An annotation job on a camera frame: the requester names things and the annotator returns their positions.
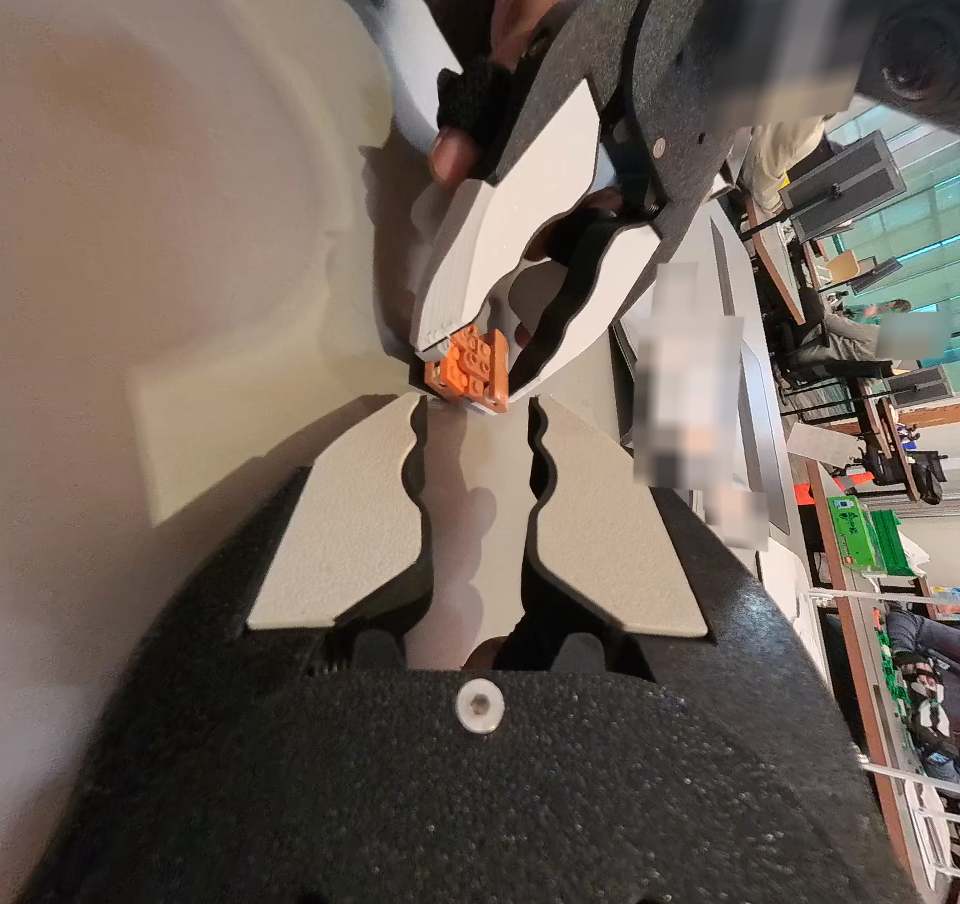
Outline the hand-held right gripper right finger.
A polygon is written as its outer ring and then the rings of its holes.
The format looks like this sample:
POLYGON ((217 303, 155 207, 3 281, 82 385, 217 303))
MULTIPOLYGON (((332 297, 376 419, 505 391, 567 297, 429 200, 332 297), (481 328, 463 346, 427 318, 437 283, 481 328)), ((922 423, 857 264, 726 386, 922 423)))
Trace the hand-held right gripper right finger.
POLYGON ((532 553, 546 575, 628 633, 705 637, 707 622, 630 456, 552 397, 529 408, 547 464, 532 553))

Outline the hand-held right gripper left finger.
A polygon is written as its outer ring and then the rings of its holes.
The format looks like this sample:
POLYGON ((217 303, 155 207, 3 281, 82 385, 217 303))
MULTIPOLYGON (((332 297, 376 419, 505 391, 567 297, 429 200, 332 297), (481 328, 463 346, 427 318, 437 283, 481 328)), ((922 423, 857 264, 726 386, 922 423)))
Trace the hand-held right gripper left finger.
POLYGON ((330 629, 415 602, 429 556, 422 463, 426 398, 404 394, 345 431, 314 461, 246 618, 251 630, 330 629))

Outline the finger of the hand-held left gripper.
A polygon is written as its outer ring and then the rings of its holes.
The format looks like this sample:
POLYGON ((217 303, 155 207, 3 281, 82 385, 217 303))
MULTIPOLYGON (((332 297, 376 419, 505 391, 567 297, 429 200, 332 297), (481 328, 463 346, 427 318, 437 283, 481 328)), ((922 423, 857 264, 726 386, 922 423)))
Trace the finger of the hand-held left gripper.
POLYGON ((452 334, 472 323, 513 272, 535 234, 566 214, 594 180, 599 114, 578 85, 503 180, 469 179, 452 197, 416 292, 411 343, 438 360, 452 334))
POLYGON ((509 304, 530 335, 509 371, 509 396, 539 391, 606 333, 661 244, 650 224, 615 219, 588 225, 569 262, 533 264, 516 278, 509 304))

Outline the orange brick plate assembly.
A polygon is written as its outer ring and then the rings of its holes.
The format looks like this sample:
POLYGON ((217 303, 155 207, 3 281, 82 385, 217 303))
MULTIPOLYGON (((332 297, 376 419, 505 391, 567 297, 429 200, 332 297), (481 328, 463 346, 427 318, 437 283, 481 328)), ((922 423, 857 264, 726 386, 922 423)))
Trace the orange brick plate assembly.
POLYGON ((482 334, 476 324, 467 325, 424 370, 425 384, 439 396, 454 391, 509 401, 509 343, 497 329, 482 334))

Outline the grey desk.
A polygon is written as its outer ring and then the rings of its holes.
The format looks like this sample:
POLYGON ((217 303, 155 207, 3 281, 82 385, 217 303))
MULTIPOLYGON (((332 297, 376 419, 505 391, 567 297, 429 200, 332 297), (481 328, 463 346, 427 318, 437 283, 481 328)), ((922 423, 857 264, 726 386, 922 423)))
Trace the grey desk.
POLYGON ((2 902, 177 586, 406 382, 495 0, 2 0, 2 902))

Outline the black equipment case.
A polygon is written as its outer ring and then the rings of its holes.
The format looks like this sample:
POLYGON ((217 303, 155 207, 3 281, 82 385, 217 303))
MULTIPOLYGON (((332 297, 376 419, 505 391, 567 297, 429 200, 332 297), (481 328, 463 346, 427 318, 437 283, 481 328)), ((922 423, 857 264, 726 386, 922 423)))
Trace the black equipment case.
POLYGON ((792 180, 781 201, 798 240, 810 242, 837 233, 906 191, 886 139, 875 130, 792 180))
POLYGON ((959 362, 952 361, 896 374, 884 381, 898 410, 959 401, 959 362))

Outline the green box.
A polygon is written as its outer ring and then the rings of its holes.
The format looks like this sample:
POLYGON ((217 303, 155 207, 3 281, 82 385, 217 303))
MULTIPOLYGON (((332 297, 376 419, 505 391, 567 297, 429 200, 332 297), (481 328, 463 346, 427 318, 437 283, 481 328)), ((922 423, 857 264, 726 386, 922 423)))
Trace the green box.
POLYGON ((827 511, 843 562, 854 572, 913 578, 899 533, 900 520, 891 510, 870 511, 850 495, 828 497, 827 511))

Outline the long wooden-edged table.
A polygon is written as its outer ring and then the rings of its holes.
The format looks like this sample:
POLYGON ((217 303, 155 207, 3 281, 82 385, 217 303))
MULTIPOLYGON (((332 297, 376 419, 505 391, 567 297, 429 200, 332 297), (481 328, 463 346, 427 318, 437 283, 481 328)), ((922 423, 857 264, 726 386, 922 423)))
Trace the long wooden-edged table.
POLYGON ((814 596, 833 593, 853 693, 863 726, 864 761, 876 788, 884 827, 902 869, 924 902, 940 902, 950 877, 937 869, 934 851, 944 848, 937 832, 942 819, 930 812, 942 810, 940 795, 921 765, 904 720, 891 694, 879 631, 882 605, 870 579, 845 563, 834 534, 830 502, 841 490, 816 461, 806 459, 807 479, 822 537, 823 557, 811 574, 814 596))

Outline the black office chair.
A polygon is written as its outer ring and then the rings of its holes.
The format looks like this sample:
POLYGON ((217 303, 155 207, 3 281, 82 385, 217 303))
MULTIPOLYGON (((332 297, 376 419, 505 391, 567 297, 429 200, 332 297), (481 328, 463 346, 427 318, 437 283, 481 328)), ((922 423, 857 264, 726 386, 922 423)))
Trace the black office chair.
POLYGON ((894 451, 887 455, 868 446, 853 462, 870 474, 871 482, 882 491, 901 489, 913 493, 914 500, 939 505, 947 479, 942 460, 936 452, 894 451))

